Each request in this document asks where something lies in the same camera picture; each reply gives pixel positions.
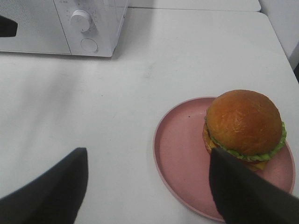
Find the microwave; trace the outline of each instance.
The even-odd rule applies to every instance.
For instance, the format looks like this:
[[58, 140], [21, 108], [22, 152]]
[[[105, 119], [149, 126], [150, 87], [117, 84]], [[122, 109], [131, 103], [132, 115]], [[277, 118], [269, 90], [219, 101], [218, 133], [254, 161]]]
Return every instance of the microwave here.
[[129, 0], [1, 0], [16, 36], [0, 51], [111, 57]]

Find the lettuce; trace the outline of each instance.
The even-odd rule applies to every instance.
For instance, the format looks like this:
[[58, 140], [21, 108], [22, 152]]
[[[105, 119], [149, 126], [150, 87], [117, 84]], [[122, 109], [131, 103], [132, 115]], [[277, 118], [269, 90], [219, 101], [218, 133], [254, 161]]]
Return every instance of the lettuce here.
[[236, 157], [238, 159], [249, 161], [249, 162], [252, 162], [252, 161], [266, 161], [266, 160], [270, 160], [276, 153], [279, 152], [279, 150], [283, 146], [285, 146], [286, 130], [285, 130], [285, 124], [284, 124], [284, 122], [282, 122], [282, 135], [281, 135], [280, 141], [277, 144], [277, 146], [268, 153], [257, 154], [257, 155], [244, 155], [244, 154], [241, 154], [241, 153], [239, 153], [239, 152], [237, 152], [233, 149], [225, 148], [213, 136], [211, 136], [211, 139], [215, 144], [219, 145], [221, 148], [223, 148], [228, 153], [232, 154], [234, 157]]

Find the table surface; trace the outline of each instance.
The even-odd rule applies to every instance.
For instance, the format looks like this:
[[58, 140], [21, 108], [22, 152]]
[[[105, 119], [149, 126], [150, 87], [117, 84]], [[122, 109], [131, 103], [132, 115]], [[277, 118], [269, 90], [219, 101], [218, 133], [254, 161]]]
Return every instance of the table surface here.
[[130, 0], [131, 7], [259, 12], [258, 0]]
[[153, 159], [157, 124], [187, 99], [267, 95], [299, 162], [299, 86], [261, 13], [129, 9], [110, 59], [1, 53], [0, 67], [0, 197], [87, 147], [77, 224], [217, 223], [174, 198]]

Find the microwave knob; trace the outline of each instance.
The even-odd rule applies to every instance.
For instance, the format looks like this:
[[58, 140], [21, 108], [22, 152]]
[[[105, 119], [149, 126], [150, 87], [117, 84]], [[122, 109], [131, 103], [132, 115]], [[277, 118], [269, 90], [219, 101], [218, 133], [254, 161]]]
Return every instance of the microwave knob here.
[[84, 10], [76, 10], [71, 15], [71, 25], [80, 32], [88, 31], [92, 23], [90, 14]]

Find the pink plate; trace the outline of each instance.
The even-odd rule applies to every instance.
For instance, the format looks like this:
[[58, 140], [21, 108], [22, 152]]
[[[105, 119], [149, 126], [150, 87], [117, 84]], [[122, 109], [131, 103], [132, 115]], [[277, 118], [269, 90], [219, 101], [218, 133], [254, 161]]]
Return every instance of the pink plate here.
[[[210, 191], [210, 155], [202, 140], [204, 116], [213, 99], [191, 99], [172, 108], [156, 129], [153, 147], [157, 169], [170, 192], [193, 211], [223, 221]], [[288, 145], [257, 174], [291, 193], [295, 166]]]

